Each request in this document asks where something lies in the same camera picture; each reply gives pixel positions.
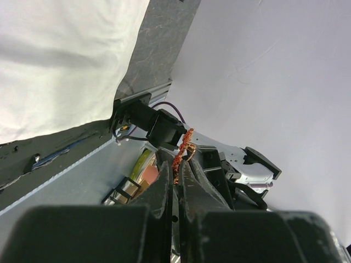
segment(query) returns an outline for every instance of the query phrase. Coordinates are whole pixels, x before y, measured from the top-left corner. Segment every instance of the white sheet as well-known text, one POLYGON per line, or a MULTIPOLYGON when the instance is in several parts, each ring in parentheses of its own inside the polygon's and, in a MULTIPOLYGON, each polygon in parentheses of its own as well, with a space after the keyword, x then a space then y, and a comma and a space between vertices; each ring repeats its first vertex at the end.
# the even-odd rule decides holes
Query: white sheet
POLYGON ((0 144, 108 119, 149 0, 0 2, 0 144))

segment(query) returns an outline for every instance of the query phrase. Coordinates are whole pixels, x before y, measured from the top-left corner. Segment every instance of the black cable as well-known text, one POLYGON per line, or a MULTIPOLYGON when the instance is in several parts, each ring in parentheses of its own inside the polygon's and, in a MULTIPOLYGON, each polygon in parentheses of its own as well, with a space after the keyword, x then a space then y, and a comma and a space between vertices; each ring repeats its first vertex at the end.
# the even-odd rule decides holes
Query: black cable
POLYGON ((181 120, 184 124, 186 124, 185 119, 183 118, 182 114, 181 114, 180 111, 177 109, 177 107, 176 107, 174 104, 172 104, 172 103, 170 103, 170 102, 168 102, 168 101, 161 101, 161 102, 159 102, 159 103, 156 103, 156 104, 153 105, 151 108, 156 108, 157 106, 160 106, 160 105, 163 105, 163 104, 172 107, 172 108, 175 110, 175 112, 178 114, 180 120, 181 120))
POLYGON ((125 139, 130 139, 130 140, 135 140, 135 141, 147 141, 147 138, 139 138, 139 137, 134 137, 130 135, 126 135, 120 138, 117 138, 118 140, 125 140, 125 139))

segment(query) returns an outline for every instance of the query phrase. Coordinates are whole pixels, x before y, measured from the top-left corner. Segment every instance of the bolt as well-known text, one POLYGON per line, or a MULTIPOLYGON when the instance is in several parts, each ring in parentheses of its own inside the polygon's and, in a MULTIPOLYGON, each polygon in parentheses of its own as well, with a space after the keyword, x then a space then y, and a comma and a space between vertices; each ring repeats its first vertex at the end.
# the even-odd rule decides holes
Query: bolt
POLYGON ((34 159, 35 159, 35 162, 36 162, 36 163, 39 162, 39 160, 40 160, 40 154, 38 153, 38 154, 34 155, 34 159))

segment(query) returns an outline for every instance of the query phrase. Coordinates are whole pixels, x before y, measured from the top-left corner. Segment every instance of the white backdrop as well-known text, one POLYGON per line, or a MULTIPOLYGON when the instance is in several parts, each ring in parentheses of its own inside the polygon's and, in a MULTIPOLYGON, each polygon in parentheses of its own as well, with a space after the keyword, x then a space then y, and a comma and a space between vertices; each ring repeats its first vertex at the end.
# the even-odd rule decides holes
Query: white backdrop
POLYGON ((168 100, 187 123, 282 169, 266 197, 351 243, 351 2, 202 0, 168 100))

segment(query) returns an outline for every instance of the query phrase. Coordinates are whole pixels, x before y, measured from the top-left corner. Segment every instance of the green object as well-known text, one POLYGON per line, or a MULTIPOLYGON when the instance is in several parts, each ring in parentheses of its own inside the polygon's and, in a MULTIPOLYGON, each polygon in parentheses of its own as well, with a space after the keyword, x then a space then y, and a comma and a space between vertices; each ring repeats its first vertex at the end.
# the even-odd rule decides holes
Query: green object
POLYGON ((139 171, 141 170, 141 168, 143 167, 143 164, 145 164, 145 161, 148 159, 148 157, 150 156, 150 154, 152 154, 152 151, 149 149, 146 149, 139 157, 139 159, 137 160, 131 175, 129 176, 133 181, 136 181, 137 176, 139 174, 139 171))

